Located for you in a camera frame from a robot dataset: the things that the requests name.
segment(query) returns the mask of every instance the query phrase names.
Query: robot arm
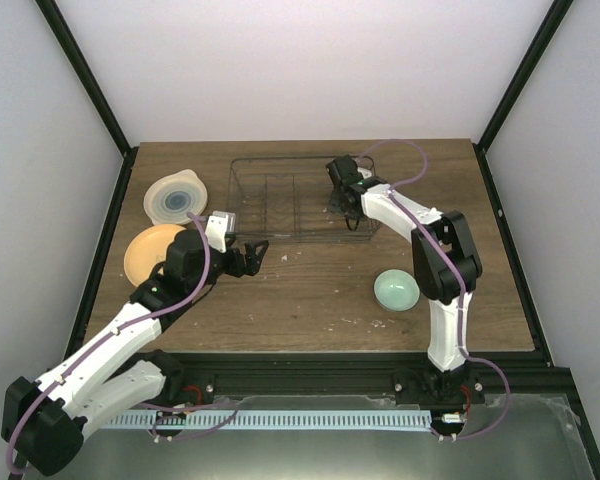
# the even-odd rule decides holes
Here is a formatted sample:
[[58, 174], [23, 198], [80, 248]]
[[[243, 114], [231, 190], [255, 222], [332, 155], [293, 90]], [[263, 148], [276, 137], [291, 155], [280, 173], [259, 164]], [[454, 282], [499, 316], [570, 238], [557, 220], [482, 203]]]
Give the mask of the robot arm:
[[[414, 277], [429, 299], [431, 309], [428, 357], [440, 372], [453, 371], [465, 362], [458, 344], [460, 286], [415, 223], [391, 201], [389, 184], [360, 170], [350, 156], [336, 158], [327, 165], [334, 185], [329, 210], [356, 222], [363, 216], [378, 220], [412, 243]], [[467, 286], [462, 302], [465, 321], [461, 339], [464, 345], [467, 309], [476, 279], [482, 274], [482, 264], [467, 221], [459, 212], [444, 214], [400, 194], [395, 194], [394, 198], [412, 212], [435, 239], [451, 247], [447, 255], [461, 272]]]
[[[268, 242], [247, 243], [245, 254], [231, 248], [235, 241], [234, 220], [234, 214], [226, 212], [213, 212], [208, 219], [205, 234], [211, 258], [207, 285], [215, 285], [223, 273], [241, 277], [253, 276], [260, 270]], [[193, 292], [202, 277], [204, 259], [199, 232], [179, 232], [167, 249], [165, 262], [154, 268], [149, 279], [138, 286], [130, 301], [93, 339], [35, 382], [20, 377], [9, 386], [2, 437], [7, 441], [11, 438], [29, 406], [56, 382], [58, 385], [39, 405], [16, 441], [16, 449], [33, 466], [44, 475], [53, 475], [109, 419], [143, 401], [173, 399], [182, 387], [182, 367], [163, 352], [148, 354], [130, 369], [111, 377], [131, 355], [164, 333], [191, 308], [192, 304], [187, 304], [151, 318], [153, 312], [175, 305]], [[146, 320], [122, 328], [145, 315]], [[78, 365], [67, 374], [67, 369], [79, 359]]]

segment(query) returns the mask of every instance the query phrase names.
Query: purple cable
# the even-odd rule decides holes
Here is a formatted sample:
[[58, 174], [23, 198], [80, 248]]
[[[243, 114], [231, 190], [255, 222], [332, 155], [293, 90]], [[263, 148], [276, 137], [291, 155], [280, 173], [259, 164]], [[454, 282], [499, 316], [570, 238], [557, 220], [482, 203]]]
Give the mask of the purple cable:
[[[464, 311], [463, 311], [464, 296], [467, 293], [467, 286], [464, 282], [464, 279], [462, 278], [462, 275], [460, 274], [460, 272], [458, 271], [456, 266], [449, 259], [449, 257], [447, 257], [447, 255], [444, 253], [444, 250], [442, 250], [442, 248], [440, 247], [438, 242], [431, 236], [431, 234], [424, 227], [424, 225], [422, 225], [422, 223], [420, 223], [418, 218], [413, 213], [411, 213], [404, 205], [402, 205], [398, 201], [397, 198], [395, 198], [395, 194], [396, 194], [395, 189], [397, 187], [401, 187], [403, 185], [409, 185], [411, 183], [417, 182], [424, 176], [427, 169], [429, 168], [429, 157], [427, 156], [427, 154], [424, 152], [424, 150], [422, 150], [422, 148], [419, 145], [417, 145], [414, 142], [411, 142], [409, 140], [391, 139], [391, 140], [383, 140], [382, 142], [378, 142], [375, 145], [371, 146], [364, 153], [359, 155], [356, 158], [356, 161], [358, 159], [364, 157], [365, 155], [367, 155], [369, 152], [375, 150], [377, 147], [380, 147], [387, 143], [403, 143], [406, 145], [410, 145], [410, 146], [414, 147], [416, 150], [418, 150], [418, 152], [420, 152], [420, 155], [422, 156], [423, 165], [422, 165], [422, 170], [420, 170], [420, 173], [418, 173], [415, 177], [409, 178], [407, 180], [401, 180], [399, 182], [395, 182], [394, 184], [392, 184], [389, 187], [389, 198], [407, 217], [409, 217], [409, 219], [416, 225], [418, 230], [420, 230], [420, 232], [422, 232], [424, 237], [431, 244], [431, 246], [436, 251], [436, 253], [438, 255], [440, 255], [440, 258], [442, 259], [442, 261], [444, 261], [445, 265], [449, 268], [449, 270], [451, 271], [451, 273], [457, 280], [458, 284], [460, 285], [460, 298], [458, 299], [458, 348], [460, 349], [460, 353], [469, 362], [482, 363], [484, 365], [491, 367], [500, 376], [500, 378], [502, 379], [502, 383], [504, 384], [504, 390], [506, 392], [506, 400], [505, 400], [505, 405], [504, 405], [504, 409], [502, 410], [502, 413], [496, 419], [495, 422], [493, 422], [488, 427], [485, 427], [483, 430], [480, 430], [480, 431], [474, 432], [474, 433], [470, 433], [468, 435], [463, 435], [461, 437], [457, 437], [457, 440], [469, 440], [471, 438], [475, 438], [475, 437], [484, 435], [485, 433], [490, 432], [491, 430], [496, 428], [498, 425], [500, 425], [502, 420], [504, 420], [504, 418], [507, 416], [507, 412], [509, 411], [509, 407], [511, 405], [511, 388], [509, 386], [509, 381], [507, 380], [506, 375], [504, 374], [502, 369], [500, 367], [498, 367], [495, 363], [493, 363], [492, 361], [487, 360], [485, 358], [476, 358], [476, 357], [472, 357], [471, 355], [469, 355], [467, 347], [466, 347], [466, 345], [464, 345], [464, 339], [463, 339], [463, 335], [462, 335], [462, 332], [464, 329]], [[442, 435], [440, 435], [434, 429], [432, 429], [432, 433], [434, 435], [436, 435], [438, 438], [444, 438]]]
[[[179, 308], [182, 308], [183, 306], [185, 306], [187, 303], [190, 303], [191, 301], [193, 301], [193, 299], [196, 297], [196, 295], [198, 295], [200, 293], [200, 290], [202, 290], [202, 288], [204, 287], [204, 284], [207, 281], [207, 276], [209, 275], [209, 268], [211, 266], [211, 252], [209, 250], [209, 241], [207, 240], [207, 236], [204, 234], [204, 229], [202, 228], [202, 223], [200, 223], [200, 219], [202, 219], [203, 217], [197, 217], [196, 215], [192, 214], [191, 212], [188, 212], [187, 216], [193, 221], [193, 223], [196, 225], [196, 228], [200, 232], [200, 238], [202, 239], [202, 246], [204, 248], [204, 267], [202, 268], [202, 276], [200, 277], [200, 281], [198, 282], [198, 285], [193, 290], [193, 292], [191, 292], [191, 294], [188, 297], [186, 297], [184, 300], [181, 300], [180, 302], [178, 302], [174, 305], [171, 305], [170, 307], [163, 308], [162, 310], [158, 310], [157, 312], [151, 312], [146, 315], [142, 315], [138, 318], [134, 318], [133, 320], [129, 320], [128, 322], [125, 322], [122, 325], [120, 325], [118, 327], [118, 330], [124, 330], [126, 328], [132, 327], [133, 325], [140, 323], [144, 320], [147, 320], [149, 318], [157, 318], [157, 317], [160, 317], [167, 313], [171, 313], [175, 310], [178, 310]], [[61, 377], [66, 378], [69, 375], [71, 375], [71, 373], [73, 373], [73, 371], [76, 368], [78, 368], [78, 366], [80, 366], [80, 364], [82, 364], [82, 362], [84, 362], [103, 343], [105, 343], [107, 340], [109, 340], [113, 336], [115, 336], [115, 335], [111, 332], [107, 332], [105, 335], [103, 335], [97, 342], [95, 342], [93, 345], [91, 345], [91, 347], [89, 347], [87, 350], [85, 350], [76, 359], [76, 361], [73, 362], [64, 372], [62, 372]], [[18, 440], [18, 437], [22, 433], [22, 429], [24, 428], [27, 421], [29, 421], [29, 418], [31, 418], [31, 416], [35, 412], [36, 408], [38, 408], [38, 406], [44, 401], [44, 399], [46, 397], [48, 397], [49, 394], [58, 385], [60, 385], [58, 382], [52, 382], [40, 395], [38, 395], [38, 397], [33, 401], [33, 403], [29, 406], [29, 408], [24, 412], [24, 415], [22, 415], [22, 417], [16, 424], [16, 428], [13, 429], [13, 433], [11, 434], [11, 437], [9, 438], [9, 442], [7, 443], [6, 464], [7, 464], [7, 468], [9, 469], [9, 471], [11, 473], [13, 473], [14, 475], [23, 475], [24, 473], [26, 473], [27, 471], [30, 470], [29, 468], [18, 468], [13, 463], [13, 453], [15, 451], [15, 445]]]
[[196, 412], [198, 410], [211, 410], [212, 408], [223, 408], [223, 407], [235, 407], [233, 402], [220, 402], [220, 403], [209, 403], [207, 405], [195, 405], [192, 407], [163, 407], [160, 405], [154, 405], [152, 403], [139, 403], [137, 406], [141, 408], [150, 408], [151, 410], [158, 410], [160, 412], [167, 413], [188, 413]]
[[[195, 407], [183, 407], [183, 408], [171, 408], [171, 407], [161, 407], [158, 405], [152, 405], [150, 403], [141, 403], [138, 406], [139, 407], [145, 407], [145, 408], [152, 408], [154, 410], [160, 410], [162, 412], [171, 412], [171, 413], [190, 413], [190, 412], [195, 412], [195, 411], [199, 411], [199, 410], [210, 410], [212, 408], [218, 408], [218, 407], [235, 407], [235, 403], [233, 402], [222, 402], [222, 403], [212, 403], [209, 405], [197, 405]], [[193, 438], [199, 438], [199, 437], [203, 437], [205, 435], [209, 435], [211, 433], [215, 433], [218, 430], [220, 430], [222, 427], [224, 427], [225, 425], [228, 425], [229, 423], [231, 423], [233, 420], [235, 420], [236, 416], [238, 415], [238, 410], [234, 409], [233, 413], [231, 415], [229, 415], [229, 417], [227, 417], [226, 419], [224, 419], [222, 422], [214, 425], [211, 428], [208, 428], [206, 430], [203, 430], [202, 432], [197, 432], [197, 433], [192, 433], [189, 435], [178, 435], [176, 437], [172, 437], [171, 441], [175, 441], [175, 442], [179, 442], [182, 440], [191, 440]], [[155, 423], [153, 424], [153, 426], [151, 427], [151, 434], [154, 438], [158, 438], [159, 434], [156, 431], [158, 425], [160, 425], [161, 423], [172, 419], [172, 418], [177, 418], [180, 419], [180, 417], [178, 417], [177, 415], [169, 415], [167, 417], [162, 417], [162, 418], [158, 418]]]

